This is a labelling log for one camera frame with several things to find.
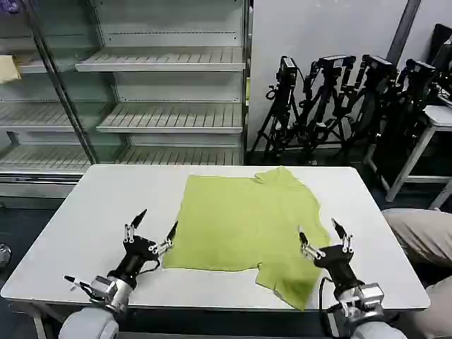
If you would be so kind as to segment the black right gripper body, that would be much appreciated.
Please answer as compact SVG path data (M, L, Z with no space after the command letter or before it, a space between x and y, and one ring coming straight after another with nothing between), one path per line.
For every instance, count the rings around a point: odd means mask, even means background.
M352 253L344 253L341 245L327 246L321 248L320 252L324 253L324 256L315 258L314 265L328 271L336 292L344 292L364 284L357 279L350 266Z

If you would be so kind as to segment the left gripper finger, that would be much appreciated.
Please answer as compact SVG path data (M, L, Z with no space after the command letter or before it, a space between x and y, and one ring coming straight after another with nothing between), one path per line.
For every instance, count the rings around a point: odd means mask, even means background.
M147 213L147 210L145 209L140 214L135 216L130 224L125 224L123 243L130 243L130 244L134 243L135 231L138 228L138 226L140 225L140 223L142 222L146 213Z
M149 246L149 252L151 252L152 254L164 254L168 249L172 248L177 225L178 222L176 221L163 242Z

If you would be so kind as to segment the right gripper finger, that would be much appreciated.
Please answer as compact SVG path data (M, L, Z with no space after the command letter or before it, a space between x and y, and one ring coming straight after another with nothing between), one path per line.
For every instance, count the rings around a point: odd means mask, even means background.
M348 234L345 231L345 228L342 225L340 225L339 222L336 219L331 218L331 221L333 223L333 226L335 228L335 231L336 231L338 237L342 241L342 251L343 251L343 253L353 253L354 252L354 249L352 248L353 235L352 234Z
M310 260L320 260L321 258L326 257L326 254L323 251L310 245L305 233L299 232L299 240L301 252Z

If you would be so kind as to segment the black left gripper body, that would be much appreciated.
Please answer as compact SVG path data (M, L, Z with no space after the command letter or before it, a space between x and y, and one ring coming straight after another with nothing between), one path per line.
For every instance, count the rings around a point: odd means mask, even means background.
M155 267L151 268L150 272L160 267L159 255L153 253L157 244L149 239L134 236L132 242L124 241L123 245L126 251L125 256L117 268L108 272L107 276L120 279L130 287L135 287L137 286L137 276L146 262L155 263Z

